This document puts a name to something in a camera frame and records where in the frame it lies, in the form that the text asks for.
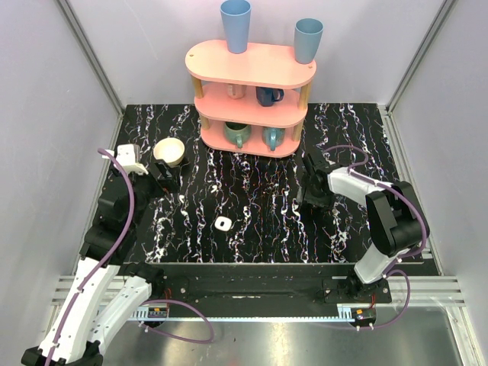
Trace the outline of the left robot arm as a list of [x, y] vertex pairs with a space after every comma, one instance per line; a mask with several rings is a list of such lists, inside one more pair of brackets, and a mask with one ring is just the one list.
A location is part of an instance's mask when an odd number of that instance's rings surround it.
[[56, 321], [40, 345], [27, 349], [23, 365], [100, 365], [108, 346], [144, 302], [164, 300], [164, 272], [143, 262], [127, 267], [119, 293], [101, 309], [108, 285], [136, 241], [140, 216], [152, 199], [179, 187], [165, 162], [130, 180], [122, 171], [98, 199], [101, 219], [85, 235], [75, 279]]

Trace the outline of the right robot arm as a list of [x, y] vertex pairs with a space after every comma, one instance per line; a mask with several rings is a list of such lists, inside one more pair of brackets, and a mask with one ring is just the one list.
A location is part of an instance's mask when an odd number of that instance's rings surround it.
[[410, 183], [369, 178], [340, 163], [303, 157], [298, 202], [331, 211], [338, 195], [366, 209], [372, 243], [347, 277], [323, 281], [325, 301], [366, 303], [387, 289], [393, 267], [424, 245], [430, 229]]

